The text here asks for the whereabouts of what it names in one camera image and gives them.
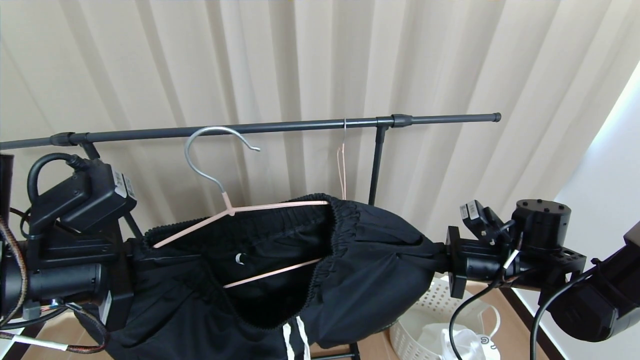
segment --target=white drawstring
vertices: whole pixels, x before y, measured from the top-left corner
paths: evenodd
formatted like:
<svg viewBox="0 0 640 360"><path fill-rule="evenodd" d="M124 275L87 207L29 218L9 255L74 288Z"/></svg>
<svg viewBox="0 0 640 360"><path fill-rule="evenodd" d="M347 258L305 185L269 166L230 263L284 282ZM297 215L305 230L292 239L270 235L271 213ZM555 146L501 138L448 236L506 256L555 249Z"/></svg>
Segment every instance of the white drawstring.
<svg viewBox="0 0 640 360"><path fill-rule="evenodd" d="M291 325L286 323L282 326L282 335L284 335L284 344L287 346L287 360L296 360L296 354L293 352L289 341L291 338Z"/></svg>
<svg viewBox="0 0 640 360"><path fill-rule="evenodd" d="M305 360L311 360L311 348L309 348L309 339L307 338L307 332L305 331L305 323L300 316L296 316L298 322L298 330L300 331L300 338L305 343Z"/></svg>

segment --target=white plastic basket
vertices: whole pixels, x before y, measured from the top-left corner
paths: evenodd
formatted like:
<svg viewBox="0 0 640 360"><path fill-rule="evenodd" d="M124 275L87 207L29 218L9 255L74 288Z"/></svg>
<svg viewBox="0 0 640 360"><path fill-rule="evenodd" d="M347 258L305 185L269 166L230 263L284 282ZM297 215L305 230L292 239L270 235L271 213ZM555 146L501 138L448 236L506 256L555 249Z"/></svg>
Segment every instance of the white plastic basket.
<svg viewBox="0 0 640 360"><path fill-rule="evenodd" d="M463 299L449 296L449 283L443 279L433 279L429 290L407 312L391 326L391 345L401 360L440 360L438 354L418 344L417 338L423 326L429 323L449 323L451 315L464 300L471 297L465 291ZM487 335L491 338L500 327L500 314L495 307L476 300L469 304L456 318L456 324L464 325L476 334L485 334L482 313L495 311L496 324Z"/></svg>

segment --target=robotic arm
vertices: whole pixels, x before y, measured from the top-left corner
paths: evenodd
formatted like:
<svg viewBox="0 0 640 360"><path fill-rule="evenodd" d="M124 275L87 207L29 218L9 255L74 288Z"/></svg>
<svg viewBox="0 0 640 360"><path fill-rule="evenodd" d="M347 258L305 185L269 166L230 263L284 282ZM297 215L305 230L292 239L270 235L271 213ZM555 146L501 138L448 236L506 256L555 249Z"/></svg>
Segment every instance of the robotic arm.
<svg viewBox="0 0 640 360"><path fill-rule="evenodd" d="M1 167L0 215L5 220L9 157L2 155ZM74 172L39 195L37 174L52 160L65 160ZM29 217L29 234L23 234L28 241L21 242L20 253L29 287L13 317L38 320L41 306L91 302L100 306L107 330L121 329L133 300L128 244L122 242L117 223L136 205L128 179L100 159L50 154L34 164L28 183L32 205L22 220ZM582 273L586 257L563 247L571 215L564 204L520 200L507 222L476 200L461 206L460 213L477 239L463 239L450 226L441 253L430 262L434 271L449 273L452 297L462 298L467 280L538 290L542 311L537 321L548 306L563 331L584 341L606 340L640 320L640 222L625 235L619 251L603 261L592 260L594 267ZM22 282L5 241L0 248L3 318L19 299Z"/></svg>

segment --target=curtain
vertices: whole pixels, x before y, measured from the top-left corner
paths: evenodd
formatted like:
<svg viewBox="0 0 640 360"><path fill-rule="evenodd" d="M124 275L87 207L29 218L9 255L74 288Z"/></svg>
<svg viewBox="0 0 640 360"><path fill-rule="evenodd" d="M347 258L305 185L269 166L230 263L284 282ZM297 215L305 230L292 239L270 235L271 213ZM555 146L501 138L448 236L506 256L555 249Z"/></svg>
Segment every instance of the curtain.
<svg viewBox="0 0 640 360"><path fill-rule="evenodd" d="M640 2L10 2L1 11L2 141L98 132L501 112L499 123L390 129L376 205L433 241L472 199L509 217L553 199L640 60ZM367 201L374 129L346 131L349 199ZM339 196L342 130L200 138L193 158L232 203ZM140 227L212 215L185 139L98 143L132 179ZM12 204L41 147L16 155ZM42 172L46 189L70 175Z"/></svg>

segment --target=white wall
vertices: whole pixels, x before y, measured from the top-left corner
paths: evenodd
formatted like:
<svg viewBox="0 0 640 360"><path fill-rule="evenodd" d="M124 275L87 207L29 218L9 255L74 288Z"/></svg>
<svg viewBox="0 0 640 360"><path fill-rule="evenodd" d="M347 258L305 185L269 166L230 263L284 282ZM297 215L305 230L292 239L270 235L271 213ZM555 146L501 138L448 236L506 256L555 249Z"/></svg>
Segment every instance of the white wall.
<svg viewBox="0 0 640 360"><path fill-rule="evenodd" d="M564 246L589 259L605 259L640 221L640 65L556 201L572 209ZM538 296L519 294L535 311ZM547 313L543 324L568 359L637 359L640 325L601 343L575 340Z"/></svg>

